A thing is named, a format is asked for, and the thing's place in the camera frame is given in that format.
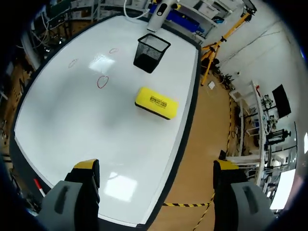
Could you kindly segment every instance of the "wire mesh basket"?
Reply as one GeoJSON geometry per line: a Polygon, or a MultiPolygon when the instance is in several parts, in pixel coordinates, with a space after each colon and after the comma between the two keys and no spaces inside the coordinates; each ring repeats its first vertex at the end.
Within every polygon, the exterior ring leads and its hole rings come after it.
{"type": "Polygon", "coordinates": [[[138,42],[134,65],[152,73],[171,44],[153,34],[141,37],[138,42]]]}

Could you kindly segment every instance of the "storage box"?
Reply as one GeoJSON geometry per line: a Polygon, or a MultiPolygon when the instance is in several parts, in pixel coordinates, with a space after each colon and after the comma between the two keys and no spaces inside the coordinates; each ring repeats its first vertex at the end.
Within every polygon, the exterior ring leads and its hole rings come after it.
{"type": "Polygon", "coordinates": [[[217,0],[218,4],[221,4],[223,7],[226,6],[230,10],[234,11],[237,7],[243,4],[242,0],[217,0]]]}
{"type": "Polygon", "coordinates": [[[213,5],[214,4],[214,0],[202,0],[204,3],[206,3],[207,5],[213,5]]]}
{"type": "MultiPolygon", "coordinates": [[[[124,6],[125,0],[114,0],[114,5],[115,6],[124,6]]],[[[131,1],[127,1],[126,5],[129,6],[131,4],[131,1]]]]}
{"type": "Polygon", "coordinates": [[[101,18],[108,17],[112,14],[112,11],[103,11],[101,10],[101,18]]]}
{"type": "Polygon", "coordinates": [[[136,8],[143,9],[147,0],[132,0],[131,5],[136,8]]]}
{"type": "Polygon", "coordinates": [[[215,7],[210,6],[206,3],[203,3],[198,11],[209,17],[210,19],[212,19],[215,15],[219,13],[219,11],[215,7]]]}
{"type": "Polygon", "coordinates": [[[72,9],[76,8],[77,7],[77,1],[72,1],[71,2],[71,7],[72,7],[72,9]]]}
{"type": "Polygon", "coordinates": [[[106,0],[105,1],[106,5],[114,5],[114,0],[106,0]]]}

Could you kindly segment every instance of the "whiteboard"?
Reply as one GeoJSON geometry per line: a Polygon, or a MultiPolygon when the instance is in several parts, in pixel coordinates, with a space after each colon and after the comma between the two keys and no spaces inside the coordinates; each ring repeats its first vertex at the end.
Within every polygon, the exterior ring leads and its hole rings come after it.
{"type": "Polygon", "coordinates": [[[51,188],[73,166],[100,161],[99,218],[145,224],[177,155],[196,76],[198,50],[160,29],[171,43],[148,74],[133,65],[147,22],[116,16],[81,33],[55,54],[31,85],[15,141],[51,188]],[[134,105],[141,87],[179,102],[165,120],[134,105]]]}

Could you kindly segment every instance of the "white wall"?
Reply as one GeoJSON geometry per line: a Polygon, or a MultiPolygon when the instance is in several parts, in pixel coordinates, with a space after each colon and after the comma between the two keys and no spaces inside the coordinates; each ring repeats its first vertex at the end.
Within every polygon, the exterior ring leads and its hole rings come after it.
{"type": "MultiPolygon", "coordinates": [[[[262,95],[269,94],[273,98],[271,92],[283,84],[292,113],[278,121],[277,129],[291,130],[299,109],[298,71],[292,44],[295,40],[290,38],[291,33],[266,3],[261,0],[252,2],[257,8],[256,15],[221,45],[217,58],[221,71],[233,75],[235,87],[254,80],[260,85],[262,95]]],[[[238,8],[224,24],[213,29],[204,45],[219,40],[240,19],[242,12],[243,8],[238,8]]]]}

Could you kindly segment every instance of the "cable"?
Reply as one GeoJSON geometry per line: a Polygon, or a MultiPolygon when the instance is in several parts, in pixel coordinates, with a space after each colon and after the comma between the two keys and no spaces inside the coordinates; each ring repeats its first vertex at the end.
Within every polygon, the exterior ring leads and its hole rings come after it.
{"type": "Polygon", "coordinates": [[[141,15],[139,15],[139,16],[137,16],[137,17],[129,17],[129,16],[127,15],[127,12],[126,12],[126,3],[127,3],[127,0],[125,0],[125,2],[124,2],[123,10],[124,10],[124,15],[125,15],[126,18],[128,18],[128,19],[138,19],[138,18],[144,17],[144,16],[150,11],[150,9],[147,9],[143,14],[141,14],[141,15]]]}
{"type": "Polygon", "coordinates": [[[47,26],[46,26],[45,21],[44,21],[43,13],[42,13],[40,16],[42,17],[42,21],[43,21],[43,24],[44,24],[45,29],[48,31],[48,25],[49,25],[49,23],[47,23],[47,26]]]}

